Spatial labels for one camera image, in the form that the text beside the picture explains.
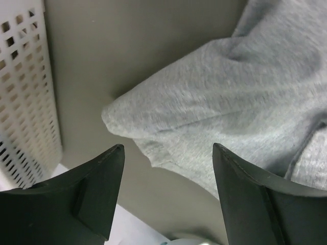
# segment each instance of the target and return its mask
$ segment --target garment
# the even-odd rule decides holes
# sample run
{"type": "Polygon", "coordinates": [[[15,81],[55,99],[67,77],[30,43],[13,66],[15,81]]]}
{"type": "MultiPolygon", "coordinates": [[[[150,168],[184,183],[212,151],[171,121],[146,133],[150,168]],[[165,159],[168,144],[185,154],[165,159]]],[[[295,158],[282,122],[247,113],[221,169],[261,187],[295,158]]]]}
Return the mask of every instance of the garment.
{"type": "Polygon", "coordinates": [[[102,113],[152,166],[218,197],[212,148],[220,143],[283,176],[327,111],[327,2],[249,0],[231,38],[160,70],[102,113]]]}

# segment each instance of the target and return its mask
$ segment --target white laundry basket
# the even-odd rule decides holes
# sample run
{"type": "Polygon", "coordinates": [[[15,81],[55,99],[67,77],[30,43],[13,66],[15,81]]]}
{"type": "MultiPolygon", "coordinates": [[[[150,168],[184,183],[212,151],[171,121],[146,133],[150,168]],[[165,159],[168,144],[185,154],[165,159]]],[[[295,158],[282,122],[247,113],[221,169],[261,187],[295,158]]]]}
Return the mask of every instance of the white laundry basket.
{"type": "Polygon", "coordinates": [[[50,178],[62,157],[42,0],[0,0],[0,190],[50,178]]]}

